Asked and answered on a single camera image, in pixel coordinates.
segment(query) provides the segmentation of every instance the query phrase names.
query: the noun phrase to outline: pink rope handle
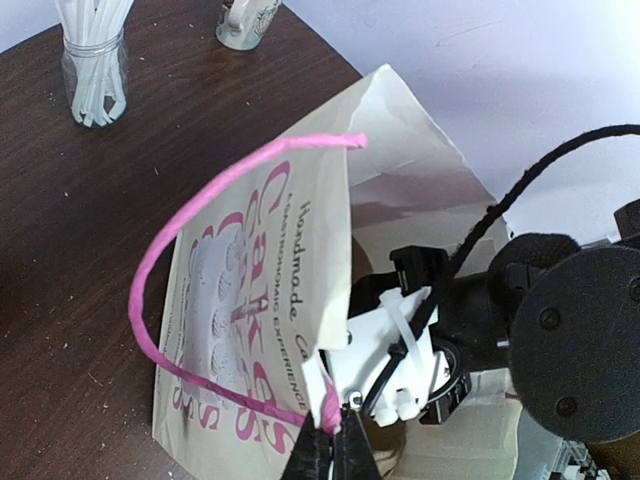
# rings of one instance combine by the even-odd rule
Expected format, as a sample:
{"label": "pink rope handle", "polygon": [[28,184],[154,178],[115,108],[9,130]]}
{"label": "pink rope handle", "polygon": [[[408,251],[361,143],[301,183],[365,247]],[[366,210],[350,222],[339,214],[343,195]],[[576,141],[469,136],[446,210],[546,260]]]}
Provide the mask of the pink rope handle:
{"label": "pink rope handle", "polygon": [[[258,411],[264,415],[302,426],[304,417],[298,413],[288,412],[280,408],[267,405],[263,402],[240,395],[239,393],[227,390],[226,388],[212,382],[211,380],[194,375],[179,367],[166,358],[155,345],[142,318],[144,310],[144,287],[149,277],[151,269],[157,262],[165,248],[177,236],[180,230],[189,223],[198,213],[211,203],[218,195],[232,185],[243,175],[268,163],[288,150],[305,150],[312,148],[347,148],[349,150],[364,148],[367,145],[367,138],[364,134],[357,135],[329,135],[318,134],[304,137],[279,138],[256,150],[251,155],[243,158],[238,163],[231,165],[222,173],[217,175],[205,187],[200,190],[191,200],[182,206],[180,210],[169,220],[160,230],[147,249],[138,270],[133,278],[131,292],[129,295],[129,320],[135,335],[136,342],[140,350],[159,367],[176,375],[193,385],[210,390],[221,397],[232,402]],[[328,394],[323,408],[322,428],[325,432],[333,435],[339,428],[340,404],[338,394],[330,380],[327,384]]]}

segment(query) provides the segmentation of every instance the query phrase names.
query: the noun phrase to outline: paper bag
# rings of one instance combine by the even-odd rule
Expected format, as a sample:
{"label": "paper bag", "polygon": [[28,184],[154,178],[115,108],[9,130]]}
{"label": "paper bag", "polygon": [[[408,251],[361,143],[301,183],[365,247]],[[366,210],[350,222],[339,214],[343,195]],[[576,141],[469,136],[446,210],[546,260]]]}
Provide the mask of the paper bag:
{"label": "paper bag", "polygon": [[153,436],[200,480],[275,480],[283,471],[310,404],[301,364],[316,348],[347,343],[351,212],[362,227],[491,202],[389,67],[282,137],[360,132],[364,150],[291,151],[247,173],[178,237],[162,353],[292,412],[277,420],[158,369]]}

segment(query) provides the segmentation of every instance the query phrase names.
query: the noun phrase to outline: gift bag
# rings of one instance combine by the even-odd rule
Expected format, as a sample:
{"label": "gift bag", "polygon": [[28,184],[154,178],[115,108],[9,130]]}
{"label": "gift bag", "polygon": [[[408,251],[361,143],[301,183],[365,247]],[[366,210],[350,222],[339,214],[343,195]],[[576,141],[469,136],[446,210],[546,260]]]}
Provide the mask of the gift bag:
{"label": "gift bag", "polygon": [[[490,202],[388,66],[232,166],[171,219],[134,280],[134,332],[161,367],[154,438],[200,480],[280,478],[331,391],[303,362],[347,345],[352,230]],[[156,348],[141,294],[176,235]]]}

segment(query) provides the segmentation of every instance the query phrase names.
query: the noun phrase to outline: mug handle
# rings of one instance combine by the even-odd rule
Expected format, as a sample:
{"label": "mug handle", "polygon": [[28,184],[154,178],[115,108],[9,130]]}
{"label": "mug handle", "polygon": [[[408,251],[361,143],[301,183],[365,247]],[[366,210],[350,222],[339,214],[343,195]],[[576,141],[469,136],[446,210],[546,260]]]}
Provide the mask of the mug handle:
{"label": "mug handle", "polygon": [[233,30],[242,31],[242,17],[247,11],[247,6],[251,0],[235,0],[229,9],[227,23]]}

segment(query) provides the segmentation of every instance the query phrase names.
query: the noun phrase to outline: clear plastic container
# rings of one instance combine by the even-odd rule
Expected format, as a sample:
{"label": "clear plastic container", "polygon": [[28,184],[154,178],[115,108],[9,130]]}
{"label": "clear plastic container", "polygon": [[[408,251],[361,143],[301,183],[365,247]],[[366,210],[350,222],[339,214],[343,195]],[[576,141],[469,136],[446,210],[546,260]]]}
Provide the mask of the clear plastic container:
{"label": "clear plastic container", "polygon": [[76,122],[105,127],[122,116],[127,108],[127,62],[124,29],[97,45],[64,39],[62,74]]}

